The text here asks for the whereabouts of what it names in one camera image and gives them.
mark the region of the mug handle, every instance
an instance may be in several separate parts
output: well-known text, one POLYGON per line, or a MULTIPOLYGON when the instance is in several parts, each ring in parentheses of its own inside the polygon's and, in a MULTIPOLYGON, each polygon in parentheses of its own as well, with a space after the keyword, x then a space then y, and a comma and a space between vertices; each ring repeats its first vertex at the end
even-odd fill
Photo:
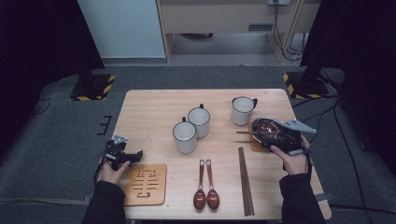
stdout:
POLYGON ((258 102, 257 98, 254 98, 251 101, 253 101, 253 109, 256 108, 256 105, 257 105, 257 102, 258 102))

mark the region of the white wall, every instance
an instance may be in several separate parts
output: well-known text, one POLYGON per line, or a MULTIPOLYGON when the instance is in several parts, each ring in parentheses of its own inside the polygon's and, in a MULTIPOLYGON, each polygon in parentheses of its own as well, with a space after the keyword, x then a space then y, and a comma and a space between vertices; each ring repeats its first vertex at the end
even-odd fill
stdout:
POLYGON ((155 0, 78 0, 102 58, 165 58, 155 0))

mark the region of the table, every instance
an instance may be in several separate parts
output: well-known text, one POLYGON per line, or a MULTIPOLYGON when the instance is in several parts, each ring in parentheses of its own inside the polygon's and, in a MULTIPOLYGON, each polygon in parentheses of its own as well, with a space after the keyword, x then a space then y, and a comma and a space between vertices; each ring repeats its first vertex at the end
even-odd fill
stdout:
MULTIPOLYGON (((249 136, 238 134, 248 126, 231 122, 232 99, 257 98, 252 120, 272 117, 294 119, 288 95, 283 90, 139 90, 128 91, 114 134, 128 137, 126 153, 144 151, 139 164, 166 164, 166 195, 162 205, 125 206, 131 219, 281 219, 282 196, 278 181, 286 175, 274 154, 252 151, 249 136), (189 111, 204 104, 210 113, 210 132, 198 139, 197 148, 182 154, 175 148, 173 128, 189 111), (245 149, 255 216, 245 217, 239 170, 238 148, 245 149), (220 196, 218 210, 206 205, 195 210, 192 198, 198 189, 199 161, 212 160, 213 184, 220 196)), ((311 185, 316 194, 323 189, 313 169, 311 185)), ((208 193, 207 171, 204 192, 208 193)), ((327 201, 319 203, 325 218, 332 215, 327 201)))

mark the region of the wooden coaster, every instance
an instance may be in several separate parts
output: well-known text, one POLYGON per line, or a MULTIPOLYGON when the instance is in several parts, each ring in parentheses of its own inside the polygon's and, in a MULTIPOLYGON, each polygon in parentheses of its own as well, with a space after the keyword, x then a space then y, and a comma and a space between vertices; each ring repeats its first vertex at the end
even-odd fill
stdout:
MULTIPOLYGON (((248 131, 251 132, 251 123, 247 125, 248 131)), ((249 136, 250 139, 250 148, 253 151, 260 151, 260 152, 271 152, 269 148, 262 147, 262 144, 259 143, 256 139, 254 139, 253 134, 250 134, 249 136)))
POLYGON ((137 165, 128 173, 124 205, 157 205, 165 201, 166 165, 137 165))

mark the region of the wooden spoon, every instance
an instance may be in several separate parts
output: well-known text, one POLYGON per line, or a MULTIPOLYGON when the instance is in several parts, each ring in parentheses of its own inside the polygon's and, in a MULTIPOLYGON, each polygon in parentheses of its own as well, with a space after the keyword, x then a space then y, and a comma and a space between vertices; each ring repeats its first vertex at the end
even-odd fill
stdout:
POLYGON ((200 160, 199 162, 199 187, 197 192, 194 194, 194 207, 198 210, 202 210, 206 204, 206 196, 204 190, 202 188, 202 179, 204 177, 204 167, 205 162, 204 160, 200 160))
POLYGON ((207 168, 207 174, 209 176, 209 184, 210 184, 210 191, 207 193, 207 205, 211 209, 218 209, 219 204, 220 204, 220 197, 218 193, 215 191, 215 188, 213 188, 213 182, 212 182, 212 162, 210 160, 206 161, 206 168, 207 168))

